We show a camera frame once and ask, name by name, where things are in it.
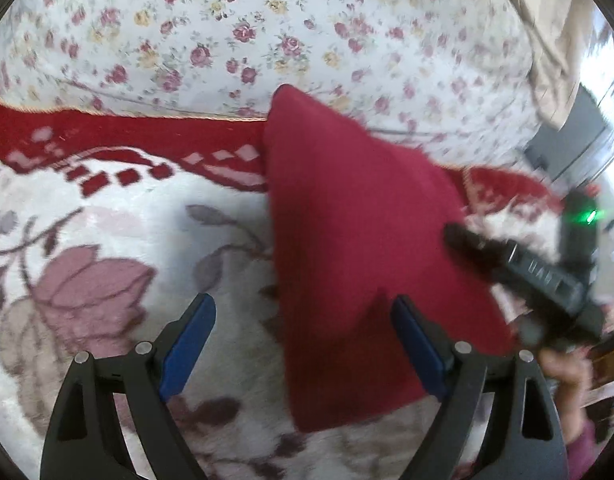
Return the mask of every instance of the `sleeve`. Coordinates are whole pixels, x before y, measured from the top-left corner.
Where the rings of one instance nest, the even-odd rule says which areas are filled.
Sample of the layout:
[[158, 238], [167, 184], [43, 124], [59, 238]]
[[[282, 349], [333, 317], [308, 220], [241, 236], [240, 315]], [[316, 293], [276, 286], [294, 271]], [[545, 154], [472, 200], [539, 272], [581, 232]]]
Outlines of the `sleeve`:
[[594, 424], [587, 420], [583, 433], [567, 446], [569, 480], [580, 480], [596, 461], [596, 455]]

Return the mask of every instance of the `red cushion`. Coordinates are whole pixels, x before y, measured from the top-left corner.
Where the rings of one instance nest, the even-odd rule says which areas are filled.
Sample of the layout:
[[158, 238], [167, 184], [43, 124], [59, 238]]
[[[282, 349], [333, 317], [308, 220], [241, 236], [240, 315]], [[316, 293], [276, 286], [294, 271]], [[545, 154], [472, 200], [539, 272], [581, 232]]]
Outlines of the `red cushion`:
[[462, 202], [423, 153], [371, 138], [291, 86], [264, 133], [290, 407], [301, 431], [390, 412], [424, 391], [389, 323], [396, 294], [455, 339], [510, 349], [487, 283], [442, 227]]

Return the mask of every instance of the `metal screw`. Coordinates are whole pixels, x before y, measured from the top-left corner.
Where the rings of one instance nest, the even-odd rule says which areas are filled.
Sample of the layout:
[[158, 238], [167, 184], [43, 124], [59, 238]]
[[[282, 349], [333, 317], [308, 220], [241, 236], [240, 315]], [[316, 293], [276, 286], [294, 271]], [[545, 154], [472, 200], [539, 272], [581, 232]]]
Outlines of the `metal screw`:
[[136, 345], [136, 354], [145, 355], [151, 352], [152, 345], [149, 341], [141, 341]]
[[530, 363], [533, 361], [533, 354], [528, 350], [520, 350], [518, 352], [518, 357], [526, 363]]
[[73, 360], [77, 362], [79, 365], [81, 365], [82, 363], [87, 361], [87, 359], [89, 359], [89, 352], [82, 351], [82, 352], [78, 352]]
[[471, 353], [471, 345], [466, 341], [458, 341], [454, 346], [456, 352], [459, 354], [470, 354]]

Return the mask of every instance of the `rose pattern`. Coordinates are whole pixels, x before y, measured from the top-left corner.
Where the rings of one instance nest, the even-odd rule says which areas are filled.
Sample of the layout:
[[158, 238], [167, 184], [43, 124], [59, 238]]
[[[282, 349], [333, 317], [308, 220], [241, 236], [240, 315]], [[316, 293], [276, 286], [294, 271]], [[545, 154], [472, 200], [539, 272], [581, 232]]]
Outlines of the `rose pattern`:
[[80, 246], [56, 256], [30, 299], [69, 351], [108, 357], [131, 347], [126, 332], [144, 316], [139, 303], [154, 270], [124, 258], [98, 260], [98, 250]]
[[0, 25], [0, 99], [12, 105], [264, 116], [290, 83], [457, 164], [511, 164], [537, 129], [532, 53], [508, 0], [38, 4], [17, 0]]
[[202, 44], [198, 44], [191, 52], [190, 61], [193, 66], [208, 67], [212, 65], [212, 53]]

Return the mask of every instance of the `human hand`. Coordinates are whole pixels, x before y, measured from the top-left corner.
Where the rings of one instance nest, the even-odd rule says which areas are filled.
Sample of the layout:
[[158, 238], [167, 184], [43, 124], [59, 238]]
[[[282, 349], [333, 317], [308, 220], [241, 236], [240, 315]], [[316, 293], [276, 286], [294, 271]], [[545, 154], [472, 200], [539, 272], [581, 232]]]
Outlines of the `human hand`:
[[560, 382], [553, 400], [560, 416], [565, 444], [571, 444], [584, 430], [586, 412], [583, 401], [591, 387], [593, 374], [586, 354], [585, 349], [562, 354], [547, 348], [538, 354], [543, 373]]

